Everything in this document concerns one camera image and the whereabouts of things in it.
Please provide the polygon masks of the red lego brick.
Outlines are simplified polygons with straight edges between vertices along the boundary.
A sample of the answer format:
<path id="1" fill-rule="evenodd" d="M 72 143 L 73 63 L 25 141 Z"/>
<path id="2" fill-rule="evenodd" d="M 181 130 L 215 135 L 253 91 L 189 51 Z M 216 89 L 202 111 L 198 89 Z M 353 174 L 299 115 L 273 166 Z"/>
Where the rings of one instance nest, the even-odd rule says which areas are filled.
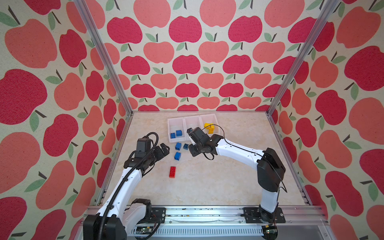
<path id="1" fill-rule="evenodd" d="M 175 178 L 176 176 L 176 167 L 172 166 L 170 167 L 170 173 L 169 173 L 169 178 Z"/>

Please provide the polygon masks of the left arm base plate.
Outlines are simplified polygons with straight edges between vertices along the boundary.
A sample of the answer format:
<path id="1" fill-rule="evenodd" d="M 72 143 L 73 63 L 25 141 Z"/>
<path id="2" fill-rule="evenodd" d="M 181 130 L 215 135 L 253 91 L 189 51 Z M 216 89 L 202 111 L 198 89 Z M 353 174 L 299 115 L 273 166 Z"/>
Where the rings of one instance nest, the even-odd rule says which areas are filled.
<path id="1" fill-rule="evenodd" d="M 161 224 L 164 224 L 166 218 L 166 210 L 166 208 L 152 207 L 150 211 L 145 213 L 145 217 L 140 220 L 138 224 L 155 223 L 156 221 L 160 221 Z"/>

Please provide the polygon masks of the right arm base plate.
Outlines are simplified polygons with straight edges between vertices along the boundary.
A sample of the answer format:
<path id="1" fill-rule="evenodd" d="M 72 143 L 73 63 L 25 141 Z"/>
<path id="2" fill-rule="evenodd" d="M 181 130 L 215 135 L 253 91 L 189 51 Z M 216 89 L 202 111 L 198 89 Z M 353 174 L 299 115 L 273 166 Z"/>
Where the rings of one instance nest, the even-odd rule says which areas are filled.
<path id="1" fill-rule="evenodd" d="M 277 207 L 273 213 L 259 207 L 245 207 L 241 217 L 244 217 L 247 224 L 284 224 L 285 215 L 281 208 Z"/>

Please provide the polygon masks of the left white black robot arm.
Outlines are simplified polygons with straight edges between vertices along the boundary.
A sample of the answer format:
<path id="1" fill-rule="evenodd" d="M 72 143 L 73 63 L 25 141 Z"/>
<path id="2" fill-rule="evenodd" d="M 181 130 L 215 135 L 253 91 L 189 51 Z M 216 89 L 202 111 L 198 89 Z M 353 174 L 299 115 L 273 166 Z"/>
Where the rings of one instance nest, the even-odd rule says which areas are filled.
<path id="1" fill-rule="evenodd" d="M 144 231 L 142 236 L 136 236 L 137 240 L 147 240 L 156 233 L 163 220 L 153 214 L 150 200 L 135 199 L 130 207 L 127 205 L 145 170 L 169 153 L 170 148 L 162 143 L 144 152 L 137 149 L 130 154 L 113 194 L 95 215 L 88 215 L 84 220 L 84 240 L 126 240 L 131 231 L 137 230 L 138 224 L 154 224 L 154 227 Z"/>

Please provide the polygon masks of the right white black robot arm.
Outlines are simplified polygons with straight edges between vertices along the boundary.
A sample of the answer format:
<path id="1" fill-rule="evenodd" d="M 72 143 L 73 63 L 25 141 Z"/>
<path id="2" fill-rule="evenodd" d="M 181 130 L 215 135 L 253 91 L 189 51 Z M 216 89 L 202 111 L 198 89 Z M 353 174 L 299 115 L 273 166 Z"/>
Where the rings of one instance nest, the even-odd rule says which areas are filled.
<path id="1" fill-rule="evenodd" d="M 238 146 L 216 134 L 209 136 L 205 133 L 189 133 L 189 138 L 192 141 L 189 151 L 194 157 L 199 154 L 229 157 L 256 170 L 258 184 L 262 188 L 262 200 L 257 216 L 264 223 L 274 222 L 280 187 L 286 172 L 275 150 L 267 148 L 262 151 Z"/>

